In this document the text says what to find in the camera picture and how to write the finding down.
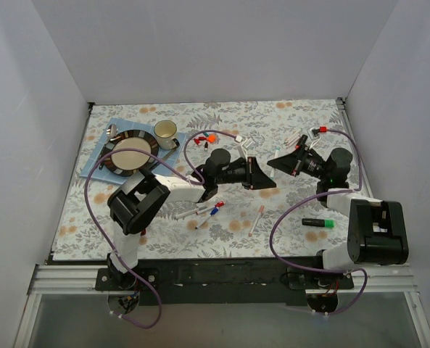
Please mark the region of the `teal capped white pen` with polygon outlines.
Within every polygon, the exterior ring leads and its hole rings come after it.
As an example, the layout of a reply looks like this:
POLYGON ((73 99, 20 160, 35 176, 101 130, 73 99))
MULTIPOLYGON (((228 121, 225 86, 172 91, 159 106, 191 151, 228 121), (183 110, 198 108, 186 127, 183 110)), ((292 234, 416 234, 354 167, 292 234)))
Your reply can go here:
MULTIPOLYGON (((276 149, 275 149, 275 153, 274 153, 273 159, 278 158, 278 156, 280 154, 280 150, 281 150, 281 148, 277 146, 276 149)), ((276 169, 274 167, 272 167, 271 172, 270 172, 270 178, 274 179, 275 174, 276 174, 276 169)))

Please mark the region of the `orange capped black highlighter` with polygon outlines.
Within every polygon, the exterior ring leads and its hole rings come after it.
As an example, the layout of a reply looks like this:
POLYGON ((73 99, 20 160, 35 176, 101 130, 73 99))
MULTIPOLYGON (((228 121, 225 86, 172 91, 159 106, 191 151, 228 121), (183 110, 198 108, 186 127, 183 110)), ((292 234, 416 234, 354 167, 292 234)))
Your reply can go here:
POLYGON ((295 145, 295 149, 299 149, 300 147, 304 146, 306 144, 307 139, 308 139, 308 136, 302 135, 297 141, 295 145))

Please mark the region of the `pink capped white pen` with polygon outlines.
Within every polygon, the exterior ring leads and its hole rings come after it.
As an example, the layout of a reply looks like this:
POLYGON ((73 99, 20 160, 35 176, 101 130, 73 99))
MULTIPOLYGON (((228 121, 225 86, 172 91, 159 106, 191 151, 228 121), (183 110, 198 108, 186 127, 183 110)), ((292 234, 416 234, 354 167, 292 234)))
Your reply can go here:
POLYGON ((248 237, 252 237, 253 233, 255 232, 255 229, 257 227, 257 224, 259 222, 259 219, 261 218, 263 212, 264 212, 265 206, 261 205, 257 211, 257 214, 255 215, 255 218, 253 220, 252 226, 249 229, 248 237))

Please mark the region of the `green capped black highlighter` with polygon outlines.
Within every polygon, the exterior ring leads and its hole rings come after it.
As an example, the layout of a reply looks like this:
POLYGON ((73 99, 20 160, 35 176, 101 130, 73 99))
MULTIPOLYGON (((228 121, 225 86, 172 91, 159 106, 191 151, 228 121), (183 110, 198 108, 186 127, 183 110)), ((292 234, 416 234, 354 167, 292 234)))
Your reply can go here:
POLYGON ((335 222, 329 219, 302 218, 302 224, 318 228, 334 228, 335 222))

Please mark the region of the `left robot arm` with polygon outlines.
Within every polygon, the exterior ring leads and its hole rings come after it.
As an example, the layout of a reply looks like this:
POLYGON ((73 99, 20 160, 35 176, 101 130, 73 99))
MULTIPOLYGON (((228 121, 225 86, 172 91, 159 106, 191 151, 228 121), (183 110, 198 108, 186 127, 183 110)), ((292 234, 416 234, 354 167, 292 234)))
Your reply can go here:
POLYGON ((131 289, 137 280, 133 269, 138 265, 138 240, 163 204, 168 202, 206 202, 218 192, 220 184, 240 183, 245 189, 263 190, 276 187, 255 157, 231 161, 225 149, 215 149, 193 177, 200 173, 202 185, 188 178, 155 175, 144 169, 132 175, 108 200, 113 222, 113 246, 109 267, 114 268, 112 281, 119 289, 131 289))

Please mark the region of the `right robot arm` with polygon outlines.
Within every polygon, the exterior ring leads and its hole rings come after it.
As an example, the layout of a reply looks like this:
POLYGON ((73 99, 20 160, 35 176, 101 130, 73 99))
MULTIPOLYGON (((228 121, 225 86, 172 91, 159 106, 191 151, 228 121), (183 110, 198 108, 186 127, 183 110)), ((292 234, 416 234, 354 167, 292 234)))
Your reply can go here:
POLYGON ((347 242, 323 250, 322 263, 310 271, 311 281, 323 289, 335 282, 338 270, 351 270, 359 264, 402 265, 408 260, 402 205, 349 191, 347 175, 352 159, 352 153, 340 147, 333 149, 328 159, 301 147, 268 161, 270 167, 283 173, 317 178, 316 199, 348 217, 347 242))

